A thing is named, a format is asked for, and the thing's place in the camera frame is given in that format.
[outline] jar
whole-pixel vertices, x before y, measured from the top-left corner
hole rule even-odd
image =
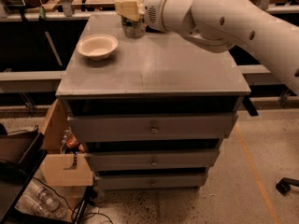
[[[129,38],[140,38],[146,33],[147,25],[145,23],[143,14],[140,16],[139,21],[132,21],[121,16],[121,25],[125,36]]]

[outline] drawer knob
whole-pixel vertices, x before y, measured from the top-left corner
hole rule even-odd
[[[153,160],[151,161],[151,165],[152,165],[152,166],[157,166],[157,161],[156,161],[155,159],[153,159]]]
[[[152,127],[152,128],[150,129],[150,132],[151,132],[152,134],[157,134],[157,133],[159,132],[159,129],[156,128],[156,127]]]

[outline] orange line on floor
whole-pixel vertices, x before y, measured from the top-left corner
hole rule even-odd
[[[235,130],[236,130],[236,133],[237,133],[237,136],[238,136],[238,139],[243,147],[243,150],[245,152],[245,156],[247,158],[247,161],[249,162],[249,166],[251,168],[251,171],[253,172],[253,175],[254,175],[254,178],[255,178],[255,181],[256,183],[258,184],[259,186],[259,189],[262,193],[262,196],[263,196],[263,199],[264,199],[264,202],[270,212],[270,215],[271,215],[271,218],[273,219],[274,223],[278,224],[279,223],[279,218],[278,218],[278,215],[273,207],[273,204],[271,203],[271,200],[269,198],[269,195],[264,187],[264,184],[262,182],[262,179],[261,179],[261,176],[259,174],[259,171],[258,169],[256,168],[255,166],[255,163],[253,161],[253,158],[250,154],[250,151],[249,151],[249,147],[248,145],[246,144],[245,142],[245,139],[242,135],[242,132],[239,130],[239,128],[237,127],[237,125],[235,125]]]

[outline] drawer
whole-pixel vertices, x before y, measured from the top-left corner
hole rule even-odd
[[[180,169],[213,166],[219,151],[202,149],[167,152],[99,152],[87,154],[86,159],[91,170],[148,170]]]
[[[84,116],[68,121],[80,142],[196,139],[227,137],[236,115]]]
[[[96,176],[95,185],[101,190],[193,188],[203,186],[207,174],[186,175],[117,175]]]

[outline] plastic bottle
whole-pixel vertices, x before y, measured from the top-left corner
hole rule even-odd
[[[64,218],[66,216],[66,208],[46,187],[32,180],[28,185],[27,191],[30,195],[45,204],[47,210],[51,211],[55,217]]]
[[[26,212],[29,214],[50,217],[50,212],[42,206],[41,202],[37,202],[29,195],[22,195],[21,203],[22,207],[25,208]]]

